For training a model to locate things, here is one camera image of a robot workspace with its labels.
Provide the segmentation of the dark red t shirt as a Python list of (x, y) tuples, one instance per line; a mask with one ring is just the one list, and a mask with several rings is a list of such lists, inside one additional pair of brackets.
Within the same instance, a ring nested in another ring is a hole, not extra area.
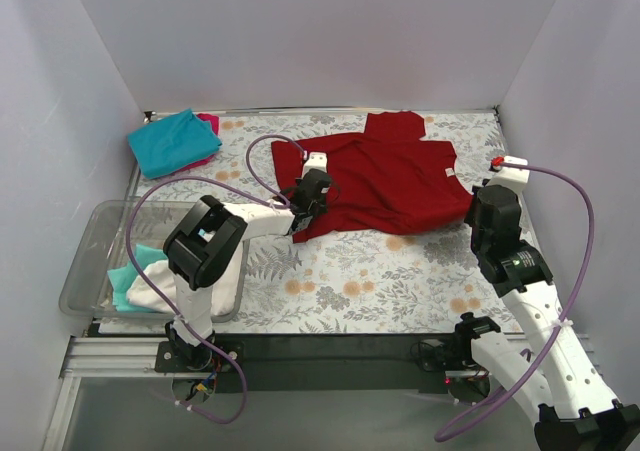
[(453, 145), (427, 139), (423, 118), (413, 112), (370, 114), (361, 132), (274, 141), (271, 151), (280, 187), (301, 177), (302, 151), (325, 154), (337, 185), (327, 213), (295, 234), (296, 243), (333, 231), (424, 233), (463, 219), (471, 204), (455, 175)]

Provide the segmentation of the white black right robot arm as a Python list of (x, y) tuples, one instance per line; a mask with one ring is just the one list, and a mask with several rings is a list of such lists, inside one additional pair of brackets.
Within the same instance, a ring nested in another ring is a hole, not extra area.
[(626, 450), (639, 436), (639, 408), (604, 382), (571, 322), (552, 273), (521, 237), (517, 194), (500, 185), (474, 190), (465, 218), (484, 278), (516, 318), (532, 357), (513, 350), (489, 318), (456, 326), (469, 358), (488, 369), (529, 417), (542, 450)]

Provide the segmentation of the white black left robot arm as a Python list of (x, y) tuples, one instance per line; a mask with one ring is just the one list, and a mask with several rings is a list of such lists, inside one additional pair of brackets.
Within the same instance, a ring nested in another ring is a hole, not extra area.
[(236, 250), (263, 236), (301, 232), (328, 211), (333, 180), (327, 171), (308, 168), (296, 181), (290, 204), (226, 204), (201, 197), (165, 240), (163, 252), (174, 275), (178, 315), (166, 327), (173, 351), (194, 370), (211, 360), (203, 343), (214, 335), (211, 319), (216, 283), (230, 266)]

